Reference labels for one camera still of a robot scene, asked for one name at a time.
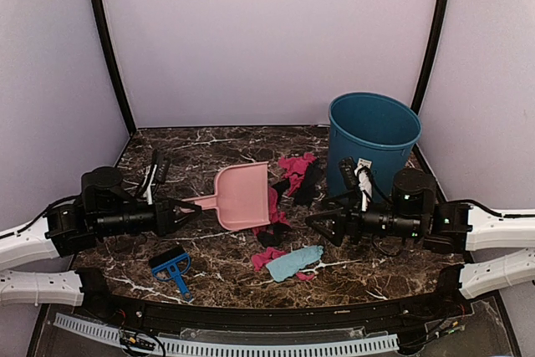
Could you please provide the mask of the blue hand brush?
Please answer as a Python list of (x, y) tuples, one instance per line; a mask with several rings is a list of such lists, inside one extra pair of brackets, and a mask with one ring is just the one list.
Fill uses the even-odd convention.
[(183, 276), (191, 268), (191, 257), (183, 246), (178, 245), (156, 255), (148, 261), (152, 276), (160, 282), (174, 282), (186, 302), (191, 302), (193, 296), (187, 287)]

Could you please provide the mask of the pink plastic dustpan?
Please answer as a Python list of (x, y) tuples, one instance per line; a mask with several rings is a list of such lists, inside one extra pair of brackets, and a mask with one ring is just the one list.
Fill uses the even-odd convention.
[(220, 225), (237, 232), (270, 223), (268, 163), (229, 166), (214, 179), (214, 194), (184, 199), (205, 210), (215, 210)]

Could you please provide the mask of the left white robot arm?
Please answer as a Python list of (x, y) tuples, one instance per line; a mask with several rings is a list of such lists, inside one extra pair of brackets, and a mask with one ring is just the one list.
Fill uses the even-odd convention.
[(94, 248), (107, 237), (159, 237), (176, 232), (201, 214), (195, 203), (165, 198), (143, 201), (123, 186), (119, 169), (102, 166), (81, 177), (81, 192), (49, 204), (28, 223), (1, 233), (1, 303), (85, 304), (100, 320), (118, 313), (97, 268), (62, 273), (19, 272), (17, 268), (45, 259), (65, 258)]

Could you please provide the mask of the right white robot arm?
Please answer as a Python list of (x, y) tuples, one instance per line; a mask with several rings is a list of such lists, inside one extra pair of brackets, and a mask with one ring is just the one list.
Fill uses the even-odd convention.
[(495, 211), (473, 200), (436, 201), (436, 179), (414, 168), (398, 171), (389, 196), (371, 200), (369, 169), (340, 167), (347, 191), (324, 201), (324, 210), (306, 217), (308, 227), (336, 247), (396, 237), (421, 242), (438, 254), (466, 254), (491, 248), (512, 253), (482, 263), (463, 263), (441, 271), (441, 287), (426, 301), (436, 319), (445, 318), (465, 299), (534, 279), (534, 212)]

